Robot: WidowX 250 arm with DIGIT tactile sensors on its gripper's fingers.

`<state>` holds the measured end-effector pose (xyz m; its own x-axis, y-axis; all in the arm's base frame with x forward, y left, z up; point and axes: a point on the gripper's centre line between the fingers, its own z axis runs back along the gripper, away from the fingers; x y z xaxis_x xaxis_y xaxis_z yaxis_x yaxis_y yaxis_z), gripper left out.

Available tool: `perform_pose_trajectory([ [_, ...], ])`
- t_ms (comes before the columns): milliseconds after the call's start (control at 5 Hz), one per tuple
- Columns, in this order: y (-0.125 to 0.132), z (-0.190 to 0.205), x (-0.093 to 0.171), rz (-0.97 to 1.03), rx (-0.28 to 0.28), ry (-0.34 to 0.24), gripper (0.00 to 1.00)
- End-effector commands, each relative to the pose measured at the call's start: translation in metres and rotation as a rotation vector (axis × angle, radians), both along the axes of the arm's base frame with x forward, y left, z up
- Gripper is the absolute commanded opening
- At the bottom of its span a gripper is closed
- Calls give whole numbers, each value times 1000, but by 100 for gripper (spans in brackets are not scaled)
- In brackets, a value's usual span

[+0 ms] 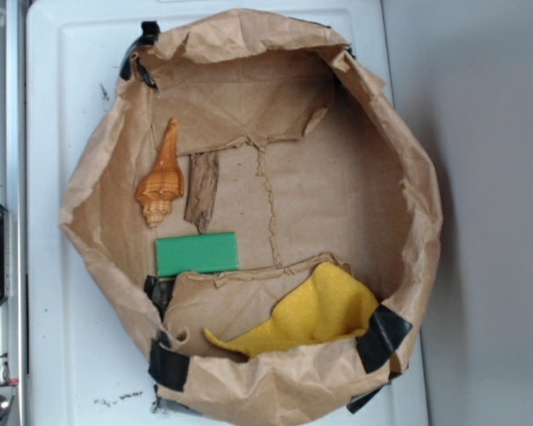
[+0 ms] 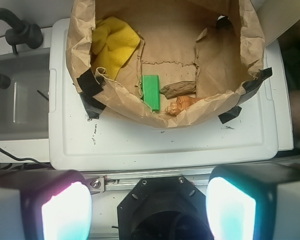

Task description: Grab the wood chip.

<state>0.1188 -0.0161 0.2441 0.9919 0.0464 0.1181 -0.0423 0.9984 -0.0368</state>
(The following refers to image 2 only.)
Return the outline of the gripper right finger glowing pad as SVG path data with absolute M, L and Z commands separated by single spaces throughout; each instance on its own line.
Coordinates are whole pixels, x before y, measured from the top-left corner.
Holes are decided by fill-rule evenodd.
M 205 206 L 216 240 L 300 240 L 300 163 L 218 165 Z

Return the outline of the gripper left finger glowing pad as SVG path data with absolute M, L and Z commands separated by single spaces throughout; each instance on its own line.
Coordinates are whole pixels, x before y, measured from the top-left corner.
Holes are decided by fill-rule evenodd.
M 92 196 L 76 170 L 0 170 L 0 240 L 86 240 Z

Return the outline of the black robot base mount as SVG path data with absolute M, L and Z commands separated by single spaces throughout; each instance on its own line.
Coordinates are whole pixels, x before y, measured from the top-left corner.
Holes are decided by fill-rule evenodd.
M 212 240 L 206 196 L 186 180 L 140 182 L 117 206 L 121 240 Z

